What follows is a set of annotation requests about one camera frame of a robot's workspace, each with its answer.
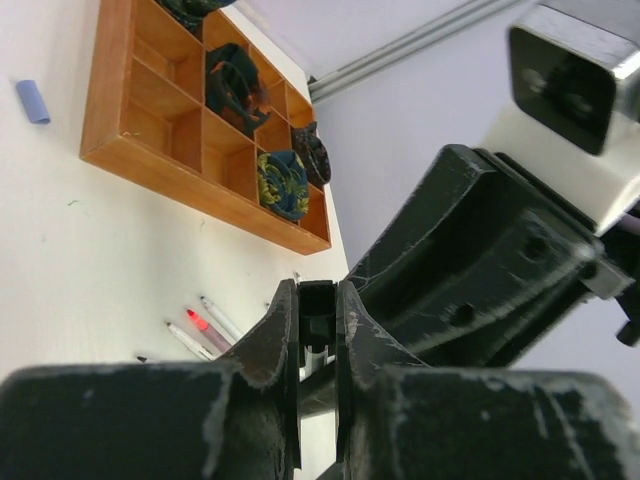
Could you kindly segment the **blue capped whiteboard marker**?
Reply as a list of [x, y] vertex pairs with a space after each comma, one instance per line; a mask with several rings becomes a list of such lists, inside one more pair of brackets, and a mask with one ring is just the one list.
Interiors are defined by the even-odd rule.
[[215, 319], [234, 340], [239, 340], [243, 336], [243, 333], [237, 326], [207, 296], [201, 295], [200, 301], [209, 315]]

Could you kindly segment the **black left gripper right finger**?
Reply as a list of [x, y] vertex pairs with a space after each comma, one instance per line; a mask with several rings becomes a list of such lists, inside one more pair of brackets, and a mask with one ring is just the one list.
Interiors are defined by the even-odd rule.
[[345, 479], [394, 479], [398, 375], [425, 363], [367, 312], [355, 286], [336, 297], [336, 463]]

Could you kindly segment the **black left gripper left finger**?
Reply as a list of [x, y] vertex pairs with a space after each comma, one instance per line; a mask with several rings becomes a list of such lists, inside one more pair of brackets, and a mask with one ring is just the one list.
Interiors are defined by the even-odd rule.
[[259, 322], [223, 359], [235, 367], [216, 479], [291, 479], [301, 466], [297, 285], [279, 283]]

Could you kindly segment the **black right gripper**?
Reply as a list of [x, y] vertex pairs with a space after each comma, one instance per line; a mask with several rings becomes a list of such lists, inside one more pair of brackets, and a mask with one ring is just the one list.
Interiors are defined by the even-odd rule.
[[[495, 168], [544, 219], [495, 222]], [[504, 367], [586, 289], [601, 299], [633, 294], [635, 236], [619, 227], [598, 236], [504, 153], [447, 145], [347, 279], [364, 296], [384, 295], [387, 329], [424, 362]]]

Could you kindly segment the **lavender pen cap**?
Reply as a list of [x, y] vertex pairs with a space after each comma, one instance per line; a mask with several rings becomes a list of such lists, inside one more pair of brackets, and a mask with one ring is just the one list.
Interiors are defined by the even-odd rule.
[[48, 108], [34, 80], [18, 81], [16, 83], [16, 92], [30, 123], [48, 125], [51, 122]]

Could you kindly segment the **pink highlighter pen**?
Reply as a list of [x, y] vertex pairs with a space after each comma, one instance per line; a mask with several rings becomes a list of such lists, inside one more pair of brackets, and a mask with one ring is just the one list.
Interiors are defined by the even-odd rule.
[[231, 348], [228, 340], [198, 313], [192, 309], [187, 309], [186, 313], [192, 324], [220, 353], [226, 353]]

